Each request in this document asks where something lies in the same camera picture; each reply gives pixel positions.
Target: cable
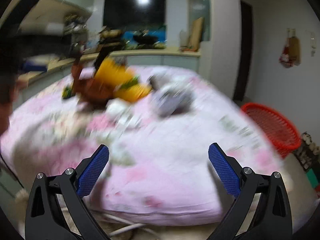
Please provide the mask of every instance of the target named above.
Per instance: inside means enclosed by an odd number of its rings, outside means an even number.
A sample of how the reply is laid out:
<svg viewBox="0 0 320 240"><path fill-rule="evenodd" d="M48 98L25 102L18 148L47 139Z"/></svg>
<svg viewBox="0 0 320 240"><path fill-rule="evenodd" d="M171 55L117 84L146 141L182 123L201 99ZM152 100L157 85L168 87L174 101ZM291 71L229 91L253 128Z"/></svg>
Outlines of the cable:
<svg viewBox="0 0 320 240"><path fill-rule="evenodd" d="M4 165L5 165L5 166L7 167L7 169L11 172L11 174L14 176L14 178L16 179L16 181L20 184L20 186L21 186L22 188L24 188L23 185L21 184L20 180L18 179L18 177L13 173L13 171L9 168L9 166L7 165L7 163L5 162L5 160L3 159L1 152L0 152L0 157L1 157Z"/></svg>

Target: metal screw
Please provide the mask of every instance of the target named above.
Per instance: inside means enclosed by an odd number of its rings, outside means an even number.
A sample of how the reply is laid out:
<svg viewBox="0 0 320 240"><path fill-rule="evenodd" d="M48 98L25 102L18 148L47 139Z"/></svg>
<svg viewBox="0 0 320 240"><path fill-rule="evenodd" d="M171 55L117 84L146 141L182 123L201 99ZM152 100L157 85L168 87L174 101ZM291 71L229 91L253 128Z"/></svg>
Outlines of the metal screw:
<svg viewBox="0 0 320 240"><path fill-rule="evenodd" d="M37 179L41 179L42 177L43 177L43 173L42 172L37 174Z"/></svg>
<svg viewBox="0 0 320 240"><path fill-rule="evenodd" d="M252 170L250 168L248 168L248 167L245 167L243 170L244 170L245 174L251 174L252 173Z"/></svg>
<svg viewBox="0 0 320 240"><path fill-rule="evenodd" d="M273 174L277 179L279 179L280 177L281 177L281 174L279 173L279 172L275 172L274 174Z"/></svg>
<svg viewBox="0 0 320 240"><path fill-rule="evenodd" d="M67 175L70 175L70 174L72 174L73 173L73 168L68 168L68 169L66 169L66 171L65 171L65 174L67 174Z"/></svg>

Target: hand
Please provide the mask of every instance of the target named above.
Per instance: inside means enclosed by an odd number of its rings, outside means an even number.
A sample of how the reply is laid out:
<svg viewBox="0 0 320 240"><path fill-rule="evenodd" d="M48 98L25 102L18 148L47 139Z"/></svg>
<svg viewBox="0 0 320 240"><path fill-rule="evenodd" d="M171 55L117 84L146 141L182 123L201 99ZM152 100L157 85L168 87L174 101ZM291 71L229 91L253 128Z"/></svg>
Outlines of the hand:
<svg viewBox="0 0 320 240"><path fill-rule="evenodd" d="M27 82L18 80L15 87L10 91L10 103L0 104L0 136L10 125L9 116L12 114L12 103L17 100L19 90L25 88L27 85Z"/></svg>

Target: blue gripper pad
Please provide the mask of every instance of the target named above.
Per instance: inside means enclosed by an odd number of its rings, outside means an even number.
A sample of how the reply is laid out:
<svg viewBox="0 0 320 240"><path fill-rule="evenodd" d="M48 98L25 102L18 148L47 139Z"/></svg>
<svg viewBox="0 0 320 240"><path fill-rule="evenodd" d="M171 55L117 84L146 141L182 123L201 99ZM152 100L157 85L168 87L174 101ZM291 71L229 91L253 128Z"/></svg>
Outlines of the blue gripper pad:
<svg viewBox="0 0 320 240"><path fill-rule="evenodd" d="M91 193L108 160L109 149L103 146L78 179L77 194L80 198Z"/></svg>
<svg viewBox="0 0 320 240"><path fill-rule="evenodd" d="M239 177L225 159L224 155L220 152L220 149L214 144L210 145L208 154L209 160L220 177L224 188L228 194L237 198L240 194Z"/></svg>

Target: red basket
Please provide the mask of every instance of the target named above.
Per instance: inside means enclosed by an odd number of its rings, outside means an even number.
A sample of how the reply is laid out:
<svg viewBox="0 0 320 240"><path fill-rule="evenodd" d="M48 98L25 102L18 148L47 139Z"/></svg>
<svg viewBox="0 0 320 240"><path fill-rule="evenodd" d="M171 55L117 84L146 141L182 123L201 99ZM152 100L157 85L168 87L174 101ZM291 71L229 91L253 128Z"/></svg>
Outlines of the red basket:
<svg viewBox="0 0 320 240"><path fill-rule="evenodd" d="M282 158L300 147L298 130L282 114L256 103L247 103L241 109L260 126Z"/></svg>

